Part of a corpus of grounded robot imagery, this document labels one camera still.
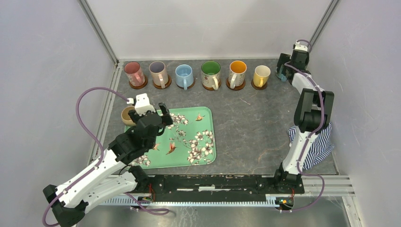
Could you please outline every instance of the tray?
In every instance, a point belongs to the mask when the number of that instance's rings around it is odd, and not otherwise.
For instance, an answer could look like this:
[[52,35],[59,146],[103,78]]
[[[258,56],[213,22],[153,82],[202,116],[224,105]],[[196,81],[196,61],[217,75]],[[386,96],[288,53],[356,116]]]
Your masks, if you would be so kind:
[[170,109],[173,125],[157,137],[156,146],[130,166],[143,169],[210,164],[216,159],[212,113],[209,108]]

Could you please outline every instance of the white wall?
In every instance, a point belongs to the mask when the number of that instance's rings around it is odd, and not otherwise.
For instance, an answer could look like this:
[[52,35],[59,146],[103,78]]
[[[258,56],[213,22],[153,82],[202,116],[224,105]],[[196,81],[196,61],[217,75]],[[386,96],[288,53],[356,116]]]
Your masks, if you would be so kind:
[[332,140],[368,227],[401,218],[401,2],[341,1],[309,70],[335,93]]
[[[76,0],[1,1],[0,40],[0,226],[40,227],[42,189],[77,174],[90,154],[75,102],[109,86],[113,64]],[[82,103],[93,131],[104,100],[99,91]]]
[[330,0],[88,0],[120,59],[278,57]]

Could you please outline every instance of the cup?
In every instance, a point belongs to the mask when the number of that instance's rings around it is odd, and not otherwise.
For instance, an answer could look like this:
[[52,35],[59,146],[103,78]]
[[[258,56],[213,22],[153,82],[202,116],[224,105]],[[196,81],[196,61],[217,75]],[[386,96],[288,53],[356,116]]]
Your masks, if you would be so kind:
[[135,123],[132,121],[132,119],[131,119],[130,116],[128,115],[128,112],[129,112],[130,110],[135,110],[135,107],[131,105],[131,106],[125,107],[125,108],[122,110],[122,112],[121,112],[121,120],[122,120],[122,122],[123,122],[125,125],[131,127],[131,126],[134,126]]
[[139,87],[145,83],[145,75],[143,75],[142,68],[136,61],[127,63],[124,66],[124,71],[132,86]]
[[245,79],[246,64],[243,61],[233,61],[230,64],[230,75],[228,76],[228,83],[230,88],[242,86]]
[[253,84],[257,87],[263,87],[270,76],[270,69],[265,65],[260,65],[255,68],[255,73],[253,74]]
[[202,64],[202,85],[207,90],[217,90],[220,86],[220,64],[207,61]]
[[193,85],[192,68],[189,65],[179,65],[175,69],[175,81],[177,86],[187,90]]
[[161,61],[154,61],[149,65],[149,71],[152,74],[153,83],[161,88],[166,88],[168,83],[166,65]]

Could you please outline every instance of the metal corner post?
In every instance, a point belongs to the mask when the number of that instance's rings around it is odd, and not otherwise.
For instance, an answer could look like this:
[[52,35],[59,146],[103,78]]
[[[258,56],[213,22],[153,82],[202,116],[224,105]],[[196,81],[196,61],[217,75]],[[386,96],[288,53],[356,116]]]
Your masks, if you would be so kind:
[[323,14],[322,19],[320,20],[319,24],[317,25],[316,30],[314,31],[310,42],[311,45],[314,46],[316,44],[317,39],[319,38],[320,34],[322,33],[324,27],[326,27],[327,22],[329,21],[331,15],[333,14],[334,10],[336,9],[340,0],[331,0],[329,3],[325,13]]
[[101,29],[98,21],[96,20],[95,15],[93,14],[87,0],[78,0],[82,10],[84,11],[85,15],[87,16],[90,24],[92,25],[93,29],[95,30],[97,36],[99,37],[100,41],[102,42],[103,46],[105,47],[107,54],[109,55],[110,59],[114,62],[114,64],[118,64],[118,58],[115,55],[110,43],[107,41],[103,30]]

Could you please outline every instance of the striped cloth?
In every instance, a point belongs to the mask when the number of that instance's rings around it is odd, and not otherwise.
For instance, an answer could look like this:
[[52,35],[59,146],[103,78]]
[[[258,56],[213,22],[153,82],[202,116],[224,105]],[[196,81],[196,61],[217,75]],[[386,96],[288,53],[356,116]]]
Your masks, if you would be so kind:
[[[292,126],[288,130],[289,139],[292,141],[295,137],[295,128],[296,126]],[[322,130],[315,141],[313,142],[308,155],[306,156],[304,169],[311,169],[314,165],[318,164],[319,162],[323,161],[334,149],[334,145],[330,143],[330,136],[331,136],[331,122],[329,126]]]

